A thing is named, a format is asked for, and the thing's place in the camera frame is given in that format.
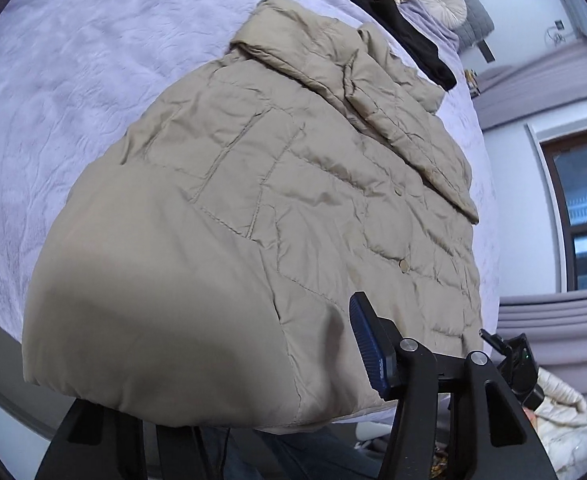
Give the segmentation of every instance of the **person's leg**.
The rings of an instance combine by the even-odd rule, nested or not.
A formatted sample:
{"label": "person's leg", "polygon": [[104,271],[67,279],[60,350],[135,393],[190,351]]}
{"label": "person's leg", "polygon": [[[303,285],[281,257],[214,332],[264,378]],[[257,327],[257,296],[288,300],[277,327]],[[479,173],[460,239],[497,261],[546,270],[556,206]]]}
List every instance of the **person's leg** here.
{"label": "person's leg", "polygon": [[378,478],[381,462],[349,447],[328,428],[285,435],[256,433],[276,456],[290,480]]}
{"label": "person's leg", "polygon": [[216,480],[219,478],[224,478],[224,480],[264,480],[254,466],[241,459],[240,449],[238,449],[229,430],[202,428],[202,433],[205,450]]}

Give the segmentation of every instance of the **purple curtain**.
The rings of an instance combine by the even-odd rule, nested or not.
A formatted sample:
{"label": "purple curtain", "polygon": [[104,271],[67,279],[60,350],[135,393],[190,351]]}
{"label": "purple curtain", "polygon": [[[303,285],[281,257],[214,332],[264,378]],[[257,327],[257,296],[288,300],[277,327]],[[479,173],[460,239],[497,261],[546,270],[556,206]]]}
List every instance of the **purple curtain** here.
{"label": "purple curtain", "polygon": [[497,333],[522,332],[538,364],[587,398],[587,290],[501,298]]}
{"label": "purple curtain", "polygon": [[587,99],[587,40],[577,40],[517,67],[477,77],[473,107],[483,130]]}

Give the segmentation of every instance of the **window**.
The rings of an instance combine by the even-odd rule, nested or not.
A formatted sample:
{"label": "window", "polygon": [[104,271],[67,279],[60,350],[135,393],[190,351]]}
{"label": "window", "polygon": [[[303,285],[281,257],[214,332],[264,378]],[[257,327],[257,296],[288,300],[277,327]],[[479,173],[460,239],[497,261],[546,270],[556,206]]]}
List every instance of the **window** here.
{"label": "window", "polygon": [[542,145],[558,199],[567,288],[587,288],[587,132]]}

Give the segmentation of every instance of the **beige puffer jacket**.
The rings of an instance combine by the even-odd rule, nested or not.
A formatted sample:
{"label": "beige puffer jacket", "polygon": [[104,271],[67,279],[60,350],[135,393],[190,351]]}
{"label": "beige puffer jacket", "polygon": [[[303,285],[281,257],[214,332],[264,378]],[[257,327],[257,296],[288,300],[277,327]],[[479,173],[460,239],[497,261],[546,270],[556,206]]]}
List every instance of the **beige puffer jacket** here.
{"label": "beige puffer jacket", "polygon": [[29,288],[26,380],[168,426],[296,431],[385,407],[357,290],[433,351],[480,348],[442,97],[374,25],[260,2],[74,185]]}

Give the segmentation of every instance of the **blue gripper pad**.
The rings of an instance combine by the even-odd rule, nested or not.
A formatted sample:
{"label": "blue gripper pad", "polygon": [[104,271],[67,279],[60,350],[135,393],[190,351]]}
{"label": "blue gripper pad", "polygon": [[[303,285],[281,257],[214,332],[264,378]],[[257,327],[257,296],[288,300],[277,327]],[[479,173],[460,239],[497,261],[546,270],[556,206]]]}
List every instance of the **blue gripper pad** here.
{"label": "blue gripper pad", "polygon": [[399,384],[396,351],[364,292],[349,300],[349,320],[371,387],[384,400]]}

